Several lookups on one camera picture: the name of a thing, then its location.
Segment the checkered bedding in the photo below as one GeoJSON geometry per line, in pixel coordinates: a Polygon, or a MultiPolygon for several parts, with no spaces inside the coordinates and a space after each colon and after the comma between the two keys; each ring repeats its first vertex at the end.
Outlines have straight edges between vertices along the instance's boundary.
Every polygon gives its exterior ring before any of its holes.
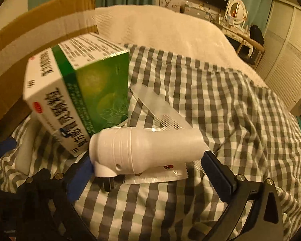
{"type": "MultiPolygon", "coordinates": [[[[152,48],[126,47],[132,56],[130,84],[143,83],[165,97],[202,131],[204,141],[233,173],[252,181],[275,181],[284,240],[289,240],[301,225],[301,132],[283,102],[237,70],[152,48]]],[[[129,125],[152,127],[153,115],[131,93],[129,97],[129,125]]],[[[29,122],[30,117],[12,135],[18,146],[29,122]]],[[[2,190],[15,191],[27,178],[14,167],[18,151],[0,159],[2,190]]],[[[65,172],[80,157],[72,157],[41,127],[33,142],[30,175],[41,168],[51,175],[65,172]]],[[[202,240],[226,204],[193,163],[187,169],[186,180],[118,183],[109,193],[92,177],[74,206],[98,240],[202,240]]],[[[250,207],[248,202],[231,237],[240,232],[250,207]]]]}

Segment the wooden chair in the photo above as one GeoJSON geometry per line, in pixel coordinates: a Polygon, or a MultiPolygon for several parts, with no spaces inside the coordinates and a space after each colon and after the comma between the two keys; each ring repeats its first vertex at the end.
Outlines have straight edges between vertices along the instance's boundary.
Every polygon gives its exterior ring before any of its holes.
{"type": "Polygon", "coordinates": [[[242,35],[241,33],[238,33],[237,35],[243,39],[240,46],[238,47],[238,49],[236,51],[237,55],[244,62],[249,64],[255,70],[256,67],[258,66],[258,64],[260,63],[261,58],[264,54],[264,47],[261,44],[259,44],[257,41],[254,41],[254,40],[242,35]],[[256,48],[256,53],[253,51],[251,57],[248,57],[247,55],[246,56],[239,55],[239,52],[244,44],[244,41],[247,41],[249,44],[251,44],[253,46],[253,48],[256,48]]]}

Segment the red logo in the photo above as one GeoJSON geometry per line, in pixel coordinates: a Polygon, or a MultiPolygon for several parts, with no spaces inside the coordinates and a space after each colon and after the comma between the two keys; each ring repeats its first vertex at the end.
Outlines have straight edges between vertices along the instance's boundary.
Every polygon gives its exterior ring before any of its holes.
{"type": "Polygon", "coordinates": [[[42,107],[41,107],[41,105],[40,105],[39,102],[34,101],[34,102],[32,103],[32,105],[33,105],[33,108],[35,109],[36,112],[38,112],[39,114],[42,113],[42,107]]]}
{"type": "Polygon", "coordinates": [[[164,166],[165,169],[172,169],[174,168],[174,165],[168,165],[168,166],[164,166]]]}

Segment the white cylindrical object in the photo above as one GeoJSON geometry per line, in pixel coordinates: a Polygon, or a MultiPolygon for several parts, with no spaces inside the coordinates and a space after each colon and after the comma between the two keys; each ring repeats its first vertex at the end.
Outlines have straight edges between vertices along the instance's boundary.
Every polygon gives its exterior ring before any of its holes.
{"type": "Polygon", "coordinates": [[[91,137],[89,155],[97,177],[112,177],[199,160],[206,148],[198,129],[149,132],[137,128],[109,128],[91,137]]]}

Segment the cardboard flap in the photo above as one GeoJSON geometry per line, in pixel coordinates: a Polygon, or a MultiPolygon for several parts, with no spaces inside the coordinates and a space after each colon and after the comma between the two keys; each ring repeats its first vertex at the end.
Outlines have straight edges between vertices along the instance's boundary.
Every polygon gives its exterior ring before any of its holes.
{"type": "MultiPolygon", "coordinates": [[[[0,31],[0,120],[22,98],[29,57],[66,39],[97,32],[94,8],[95,0],[51,0],[0,31]]],[[[24,118],[16,115],[11,122],[16,127],[24,118]]]]}

